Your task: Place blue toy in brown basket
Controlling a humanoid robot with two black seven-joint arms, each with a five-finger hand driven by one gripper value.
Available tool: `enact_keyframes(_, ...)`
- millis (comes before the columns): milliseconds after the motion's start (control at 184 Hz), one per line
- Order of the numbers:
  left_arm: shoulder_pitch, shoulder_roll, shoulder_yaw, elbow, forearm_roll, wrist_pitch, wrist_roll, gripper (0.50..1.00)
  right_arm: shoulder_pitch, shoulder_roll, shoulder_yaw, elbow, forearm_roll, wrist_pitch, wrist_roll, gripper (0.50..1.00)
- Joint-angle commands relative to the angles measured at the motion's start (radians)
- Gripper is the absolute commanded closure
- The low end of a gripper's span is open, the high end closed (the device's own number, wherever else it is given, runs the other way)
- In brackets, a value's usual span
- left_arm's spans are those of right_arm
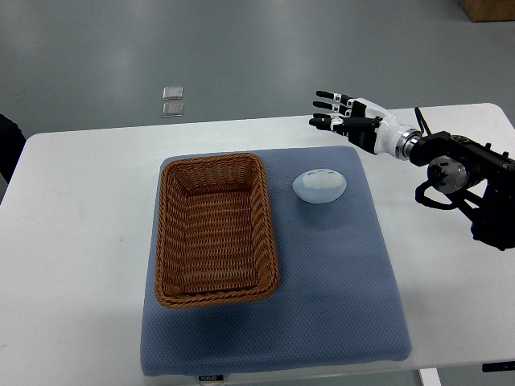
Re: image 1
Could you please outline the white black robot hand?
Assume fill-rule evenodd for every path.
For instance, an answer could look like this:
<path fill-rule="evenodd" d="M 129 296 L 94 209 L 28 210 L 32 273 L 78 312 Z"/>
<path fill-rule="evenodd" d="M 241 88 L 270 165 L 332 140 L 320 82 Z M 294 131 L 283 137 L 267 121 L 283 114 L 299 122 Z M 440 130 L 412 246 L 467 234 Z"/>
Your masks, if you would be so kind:
<path fill-rule="evenodd" d="M 327 113 L 315 113 L 309 124 L 318 130 L 337 133 L 370 154 L 389 154 L 399 160 L 409 157 L 409 144 L 422 134 L 402 124 L 388 109 L 364 98 L 327 91 L 315 93 L 313 105 Z"/>

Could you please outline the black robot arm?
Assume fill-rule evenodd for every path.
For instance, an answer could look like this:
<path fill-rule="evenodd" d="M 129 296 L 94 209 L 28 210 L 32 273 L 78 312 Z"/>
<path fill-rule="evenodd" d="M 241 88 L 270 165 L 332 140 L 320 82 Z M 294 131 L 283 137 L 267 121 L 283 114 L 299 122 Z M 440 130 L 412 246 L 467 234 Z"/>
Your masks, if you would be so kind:
<path fill-rule="evenodd" d="M 415 201 L 439 210 L 460 210 L 471 222 L 474 240 L 504 251 L 514 247 L 514 161 L 491 145 L 448 132 L 432 133 L 419 108 L 423 136 L 405 146 L 415 166 L 427 167 L 427 180 Z"/>

